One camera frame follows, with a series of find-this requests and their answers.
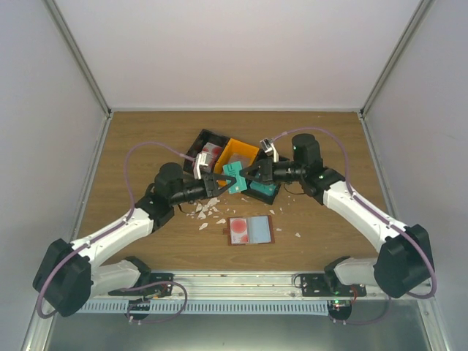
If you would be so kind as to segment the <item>brown leather card holder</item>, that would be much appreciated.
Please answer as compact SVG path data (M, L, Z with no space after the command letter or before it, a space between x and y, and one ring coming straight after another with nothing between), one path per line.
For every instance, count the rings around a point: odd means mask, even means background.
M249 243L232 245L230 242L230 219L244 218L248 224ZM249 217L230 217L227 220L227 226L223 229L227 236L227 242L231 246L273 244L275 242L273 222L270 216L249 216Z

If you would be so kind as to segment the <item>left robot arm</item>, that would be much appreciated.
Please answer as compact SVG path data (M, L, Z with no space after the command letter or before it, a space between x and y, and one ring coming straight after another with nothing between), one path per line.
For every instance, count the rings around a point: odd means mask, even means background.
M42 319L68 317L88 299L116 290L145 294L151 286L149 267L135 258L112 265L105 261L165 226L175 206L218 197L236 184L234 177L217 173L186 180L180 165L164 164L120 219L81 239L67 243L60 238L48 246L32 283L39 294L37 314Z

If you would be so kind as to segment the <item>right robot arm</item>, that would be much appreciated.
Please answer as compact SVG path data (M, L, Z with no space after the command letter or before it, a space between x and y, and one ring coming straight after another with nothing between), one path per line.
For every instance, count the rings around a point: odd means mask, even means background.
M375 259L341 257L324 269L324 288L340 296L350 285L376 286L391 298L435 295L437 280L427 230L408 226L381 211L351 185L349 176L323 164L316 137L297 129L292 137L292 159L282 161L276 139L264 139L266 156L240 171L261 184L298 182L303 192L349 222L377 252Z

